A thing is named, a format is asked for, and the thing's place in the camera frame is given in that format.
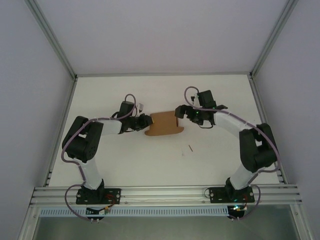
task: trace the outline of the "robotic arm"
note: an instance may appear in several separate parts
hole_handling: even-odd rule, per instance
[[[199,92],[196,96],[203,109],[227,109],[224,105],[217,106],[210,90]],[[239,139],[241,164],[237,171],[226,180],[224,189],[215,192],[215,199],[225,202],[242,202],[243,195],[250,197],[252,194],[249,184],[264,168],[277,161],[277,156],[269,143],[258,132],[238,121],[229,114],[216,111],[198,110],[189,105],[181,105],[175,109],[175,116],[183,119],[184,115],[193,122],[202,126],[204,121],[209,121],[212,126],[219,126]],[[268,124],[256,126],[275,145],[275,140]]]
[[[120,110],[112,117],[118,118],[128,115],[132,109],[141,112],[134,103],[123,101]],[[69,139],[87,122],[88,118],[77,116],[66,134],[62,148],[65,147]],[[106,189],[104,180],[99,174],[95,155],[98,150],[99,141],[101,136],[109,134],[123,134],[128,132],[140,131],[153,123],[150,116],[141,114],[139,116],[132,116],[129,114],[127,117],[120,120],[100,120],[90,122],[67,146],[65,152],[73,162],[78,163],[81,173],[84,175],[85,182],[78,190],[76,195],[76,204],[104,204],[106,201]]]

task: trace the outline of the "cardboard piece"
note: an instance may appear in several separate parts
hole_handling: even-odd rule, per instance
[[[147,136],[164,136],[171,134],[179,134],[185,128],[179,126],[178,118],[175,116],[175,111],[165,111],[152,113],[153,124],[150,129],[145,131]]]

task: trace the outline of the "aluminum frame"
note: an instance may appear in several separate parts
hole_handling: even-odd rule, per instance
[[[54,31],[49,25],[48,20],[46,19],[43,11],[41,10],[37,0],[24,0],[26,5],[28,6],[30,12],[34,16],[35,20],[39,24],[39,27],[43,31],[46,39],[49,41],[52,49],[54,50],[57,57],[60,59],[62,65],[65,67],[65,69],[68,71],[71,78],[75,81],[77,78],[77,75],[75,71],[73,70],[65,51],[61,47]]]
[[[298,1],[299,0],[288,0],[286,2],[286,5],[283,8],[282,13],[280,14],[280,17],[276,21],[276,24],[273,27],[273,30],[272,30],[268,40],[266,41],[257,62],[255,63],[255,65],[251,71],[251,75],[252,75],[253,79],[255,79],[255,77],[257,76],[258,72],[260,71],[262,65],[264,64],[265,60],[267,59],[271,49],[275,45],[275,42],[277,41],[282,29],[284,28],[285,24],[287,23],[291,13],[295,9],[295,6],[297,5]]]
[[[204,192],[210,187],[223,185],[195,185],[195,186],[120,186],[120,207],[164,207],[164,206],[225,206],[227,203],[210,203]],[[298,187],[294,184],[260,184],[261,205],[296,205],[302,204]],[[64,207],[67,187],[36,187],[34,189],[30,207]],[[70,206],[76,205],[78,189],[71,189],[68,193]],[[104,207],[103,204],[84,205],[88,207]]]
[[[42,184],[43,187],[47,187],[49,185],[50,176],[51,176],[51,173],[52,173],[54,166],[55,166],[60,142],[61,142],[61,139],[62,139],[62,136],[64,133],[64,129],[65,129],[66,121],[68,118],[69,110],[71,107],[72,99],[73,99],[75,91],[76,91],[76,86],[77,86],[77,78],[75,79],[75,81],[72,82],[72,84],[70,86],[70,90],[68,92],[68,98],[67,98],[67,101],[66,101],[64,109],[63,109],[63,115],[62,115],[61,121],[59,123],[59,131],[55,137],[55,144],[54,144],[54,147],[52,148],[52,151],[50,153],[50,156],[51,156],[50,161],[47,164],[47,167],[45,170],[45,175],[41,181],[43,183]]]
[[[249,71],[225,71],[225,72],[134,72],[134,73],[102,73],[102,74],[78,74],[78,78],[100,77],[149,77],[149,76],[204,76],[204,75],[248,75]]]
[[[28,208],[18,240],[32,240],[37,229],[41,208]]]

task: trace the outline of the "purple cable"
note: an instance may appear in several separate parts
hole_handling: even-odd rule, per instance
[[[135,97],[133,94],[131,94],[131,93],[127,94],[127,95],[125,96],[124,100],[126,101],[126,100],[127,100],[127,97],[129,97],[129,96],[133,97],[133,103],[134,103],[134,105],[136,105],[136,104],[137,104],[136,97]],[[91,222],[90,219],[88,219],[87,217],[84,217],[84,216],[79,215],[78,213],[76,213],[76,212],[71,208],[71,206],[69,205],[69,203],[68,203],[68,201],[67,201],[67,194],[68,194],[68,192],[70,191],[70,189],[72,189],[72,188],[74,188],[74,187],[81,187],[81,186],[83,186],[83,185],[86,183],[87,180],[86,180],[85,173],[84,173],[84,171],[82,170],[81,165],[80,165],[78,162],[72,161],[72,160],[66,160],[66,159],[65,159],[66,149],[68,148],[68,146],[70,145],[70,143],[75,139],[75,137],[78,136],[78,134],[79,134],[88,124],[90,124],[90,123],[92,123],[92,122],[95,122],[95,121],[104,121],[104,120],[111,120],[111,119],[112,119],[112,120],[121,120],[121,119],[124,119],[124,118],[130,116],[130,115],[133,113],[134,109],[135,109],[135,108],[133,107],[132,110],[131,110],[128,114],[126,114],[126,115],[124,115],[124,116],[122,116],[122,117],[118,117],[118,118],[98,117],[98,118],[92,118],[92,119],[88,120],[85,124],[82,125],[82,127],[80,127],[80,128],[78,129],[78,131],[75,132],[75,134],[72,135],[72,137],[71,137],[71,138],[66,142],[66,144],[64,145],[64,147],[63,147],[63,149],[62,149],[62,152],[61,152],[61,159],[62,159],[62,161],[64,161],[65,163],[69,163],[69,164],[76,164],[76,165],[78,166],[78,168],[79,168],[80,175],[81,175],[82,180],[83,180],[83,183],[82,183],[82,184],[74,184],[74,185],[70,186],[70,187],[65,191],[65,194],[64,194],[64,201],[65,201],[66,206],[67,206],[68,209],[69,209],[74,215],[76,215],[78,218]]]

